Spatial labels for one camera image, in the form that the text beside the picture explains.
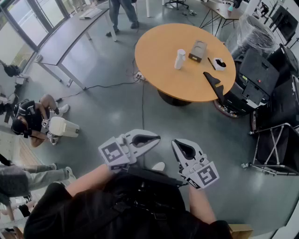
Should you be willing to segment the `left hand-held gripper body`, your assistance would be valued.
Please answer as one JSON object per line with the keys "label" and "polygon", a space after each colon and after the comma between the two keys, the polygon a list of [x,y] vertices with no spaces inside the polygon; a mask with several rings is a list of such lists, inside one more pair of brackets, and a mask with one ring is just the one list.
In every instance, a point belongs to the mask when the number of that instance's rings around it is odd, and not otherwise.
{"label": "left hand-held gripper body", "polygon": [[136,157],[130,151],[129,143],[124,134],[118,138],[110,138],[100,145],[98,150],[108,169],[113,172],[127,169],[129,165],[137,162]]}

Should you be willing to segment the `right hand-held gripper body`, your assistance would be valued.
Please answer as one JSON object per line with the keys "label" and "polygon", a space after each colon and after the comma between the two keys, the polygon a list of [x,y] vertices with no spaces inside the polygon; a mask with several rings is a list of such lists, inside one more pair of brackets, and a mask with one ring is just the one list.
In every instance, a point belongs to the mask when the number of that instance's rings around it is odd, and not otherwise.
{"label": "right hand-held gripper body", "polygon": [[206,154],[191,160],[180,157],[178,174],[197,190],[210,186],[220,178],[214,162],[210,162]]}

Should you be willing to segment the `person's right forearm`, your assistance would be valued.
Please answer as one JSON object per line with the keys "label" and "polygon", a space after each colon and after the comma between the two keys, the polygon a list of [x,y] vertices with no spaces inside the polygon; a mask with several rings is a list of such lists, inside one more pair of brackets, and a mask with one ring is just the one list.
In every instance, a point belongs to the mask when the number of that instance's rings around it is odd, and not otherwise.
{"label": "person's right forearm", "polygon": [[211,224],[216,221],[216,216],[208,201],[204,190],[189,186],[190,213],[201,221]]}

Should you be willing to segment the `black chest-mounted box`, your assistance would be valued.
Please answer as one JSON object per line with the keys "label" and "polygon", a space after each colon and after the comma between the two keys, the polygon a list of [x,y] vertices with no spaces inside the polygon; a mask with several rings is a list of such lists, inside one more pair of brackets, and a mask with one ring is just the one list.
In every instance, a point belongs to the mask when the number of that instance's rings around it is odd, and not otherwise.
{"label": "black chest-mounted box", "polygon": [[183,183],[180,180],[177,180],[175,178],[168,177],[167,175],[164,175],[163,173],[160,173],[156,170],[149,170],[149,169],[142,169],[139,167],[128,167],[127,172],[131,175],[140,177],[145,180],[157,182],[157,183],[163,183],[170,186],[185,186],[187,183]]}

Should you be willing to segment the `white plastic bin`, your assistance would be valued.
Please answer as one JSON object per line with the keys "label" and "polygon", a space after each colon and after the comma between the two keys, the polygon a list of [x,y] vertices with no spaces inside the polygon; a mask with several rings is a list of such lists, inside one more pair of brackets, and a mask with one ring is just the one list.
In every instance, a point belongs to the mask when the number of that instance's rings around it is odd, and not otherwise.
{"label": "white plastic bin", "polygon": [[65,137],[78,137],[80,126],[62,117],[53,117],[50,120],[49,130],[53,135]]}

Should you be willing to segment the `cardboard box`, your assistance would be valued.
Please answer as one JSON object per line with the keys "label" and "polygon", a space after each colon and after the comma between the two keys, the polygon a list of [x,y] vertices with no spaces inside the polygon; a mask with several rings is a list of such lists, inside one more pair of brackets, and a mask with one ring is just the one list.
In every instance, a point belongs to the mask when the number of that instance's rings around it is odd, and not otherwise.
{"label": "cardboard box", "polygon": [[249,239],[253,232],[247,224],[229,224],[229,229],[233,239]]}

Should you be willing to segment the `black foam wedge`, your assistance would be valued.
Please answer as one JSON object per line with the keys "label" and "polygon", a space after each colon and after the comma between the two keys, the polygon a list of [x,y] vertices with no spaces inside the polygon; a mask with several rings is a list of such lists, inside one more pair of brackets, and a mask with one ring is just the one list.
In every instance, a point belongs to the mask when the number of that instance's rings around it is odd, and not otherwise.
{"label": "black foam wedge", "polygon": [[218,100],[223,103],[223,101],[225,100],[224,98],[224,94],[223,94],[223,90],[224,90],[224,86],[223,85],[219,85],[221,83],[221,81],[217,78],[214,78],[210,73],[208,72],[203,72],[203,75],[206,77],[207,81],[209,82],[209,84],[211,85],[213,91],[215,92]]}

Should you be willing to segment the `black folding cart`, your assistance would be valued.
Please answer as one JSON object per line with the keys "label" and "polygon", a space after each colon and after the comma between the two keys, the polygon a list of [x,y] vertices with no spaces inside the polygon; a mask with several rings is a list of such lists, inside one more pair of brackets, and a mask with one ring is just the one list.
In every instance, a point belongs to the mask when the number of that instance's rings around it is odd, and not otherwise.
{"label": "black folding cart", "polygon": [[299,126],[288,123],[267,129],[250,131],[255,137],[253,160],[243,163],[243,169],[255,168],[273,176],[299,176]]}

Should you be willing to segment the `small white box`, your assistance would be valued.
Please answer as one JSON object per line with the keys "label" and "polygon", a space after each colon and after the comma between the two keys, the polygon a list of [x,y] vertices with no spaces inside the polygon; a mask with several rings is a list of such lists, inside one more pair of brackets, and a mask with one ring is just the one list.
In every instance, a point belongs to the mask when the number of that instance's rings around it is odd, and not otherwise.
{"label": "small white box", "polygon": [[226,69],[226,67],[225,67],[225,68],[220,67],[220,66],[215,62],[215,59],[217,59],[217,58],[214,58],[213,61],[212,61],[212,63],[213,63],[213,65],[214,65],[214,67],[216,68],[216,71],[224,71],[224,70]]}

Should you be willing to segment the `open black foam case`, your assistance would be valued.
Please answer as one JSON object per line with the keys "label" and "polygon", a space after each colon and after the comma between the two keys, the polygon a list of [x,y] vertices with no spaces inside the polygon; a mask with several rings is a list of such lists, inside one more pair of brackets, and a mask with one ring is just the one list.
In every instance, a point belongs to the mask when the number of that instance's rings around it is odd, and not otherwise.
{"label": "open black foam case", "polygon": [[279,72],[256,50],[249,49],[235,59],[236,77],[223,100],[215,107],[231,118],[239,118],[265,105],[278,81]]}

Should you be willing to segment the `long grey desk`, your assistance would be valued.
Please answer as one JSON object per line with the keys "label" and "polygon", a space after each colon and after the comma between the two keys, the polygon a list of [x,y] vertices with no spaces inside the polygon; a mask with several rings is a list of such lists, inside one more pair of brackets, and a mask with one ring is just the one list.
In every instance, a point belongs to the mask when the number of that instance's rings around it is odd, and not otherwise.
{"label": "long grey desk", "polygon": [[63,64],[63,61],[68,55],[68,53],[72,50],[72,48],[75,46],[75,44],[80,40],[82,36],[86,35],[86,37],[89,40],[91,40],[88,30],[96,23],[97,20],[99,20],[102,17],[104,17],[107,21],[107,25],[109,27],[109,31],[112,34],[113,41],[117,41],[117,37],[113,29],[113,24],[109,17],[109,9],[100,7],[97,8],[102,9],[102,12],[92,19],[79,19],[79,16],[85,12],[83,11],[81,13],[75,14],[73,17],[66,20],[62,24],[62,26],[60,26],[49,37],[49,39],[42,45],[39,52],[37,53],[43,56],[42,61],[34,61],[60,82],[61,78],[48,68],[48,66],[58,67],[65,75],[67,75],[67,77],[70,80],[77,84],[82,90],[85,90],[86,87]]}

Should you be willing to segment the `white keyboard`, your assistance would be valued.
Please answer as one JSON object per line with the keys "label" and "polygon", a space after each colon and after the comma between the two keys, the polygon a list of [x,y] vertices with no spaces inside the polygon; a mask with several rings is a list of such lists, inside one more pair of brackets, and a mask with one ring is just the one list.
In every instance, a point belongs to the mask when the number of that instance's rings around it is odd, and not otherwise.
{"label": "white keyboard", "polygon": [[101,12],[102,12],[102,9],[99,9],[97,7],[96,8],[92,7],[90,9],[86,10],[84,13],[82,13],[79,16],[79,19],[82,19],[82,20],[92,19],[95,16],[99,15]]}

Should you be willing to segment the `black backpack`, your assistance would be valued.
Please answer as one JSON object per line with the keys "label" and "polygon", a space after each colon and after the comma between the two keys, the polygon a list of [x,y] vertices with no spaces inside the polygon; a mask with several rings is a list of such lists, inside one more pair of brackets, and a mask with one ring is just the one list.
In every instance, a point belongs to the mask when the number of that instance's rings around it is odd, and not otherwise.
{"label": "black backpack", "polygon": [[21,70],[17,65],[7,65],[3,61],[0,60],[0,65],[3,66],[4,71],[9,77],[17,77],[21,74]]}

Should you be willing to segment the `black monitor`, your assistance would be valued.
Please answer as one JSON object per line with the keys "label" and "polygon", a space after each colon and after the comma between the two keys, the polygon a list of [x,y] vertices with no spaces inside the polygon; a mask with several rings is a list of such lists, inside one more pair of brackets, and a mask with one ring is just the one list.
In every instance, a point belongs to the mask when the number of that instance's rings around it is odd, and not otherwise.
{"label": "black monitor", "polygon": [[271,19],[269,28],[274,27],[272,32],[278,29],[288,44],[295,35],[299,22],[283,6],[278,7]]}

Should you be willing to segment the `glass door with black frame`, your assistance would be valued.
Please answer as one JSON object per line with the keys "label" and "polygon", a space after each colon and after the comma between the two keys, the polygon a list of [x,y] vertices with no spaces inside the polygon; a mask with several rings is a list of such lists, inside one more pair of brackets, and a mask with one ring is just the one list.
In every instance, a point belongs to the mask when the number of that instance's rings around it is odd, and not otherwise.
{"label": "glass door with black frame", "polygon": [[0,0],[0,13],[35,52],[72,12],[69,0]]}

